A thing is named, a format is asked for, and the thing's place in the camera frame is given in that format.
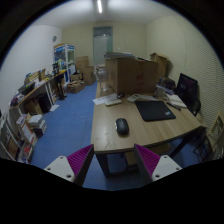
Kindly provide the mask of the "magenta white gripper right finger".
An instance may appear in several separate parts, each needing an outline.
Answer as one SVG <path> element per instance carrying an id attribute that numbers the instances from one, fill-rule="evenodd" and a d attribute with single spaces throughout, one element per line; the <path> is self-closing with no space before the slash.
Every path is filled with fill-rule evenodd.
<path id="1" fill-rule="evenodd" d="M 168 155 L 159 156 L 138 144 L 134 145 L 133 152 L 144 184 L 150 184 L 181 170 Z"/>

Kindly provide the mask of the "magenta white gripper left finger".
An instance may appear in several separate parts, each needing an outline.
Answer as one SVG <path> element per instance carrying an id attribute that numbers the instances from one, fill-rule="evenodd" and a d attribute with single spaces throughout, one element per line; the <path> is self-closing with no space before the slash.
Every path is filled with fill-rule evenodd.
<path id="1" fill-rule="evenodd" d="M 94 145 L 91 144 L 69 156 L 57 157 L 45 168 L 45 171 L 82 186 L 93 155 Z"/>

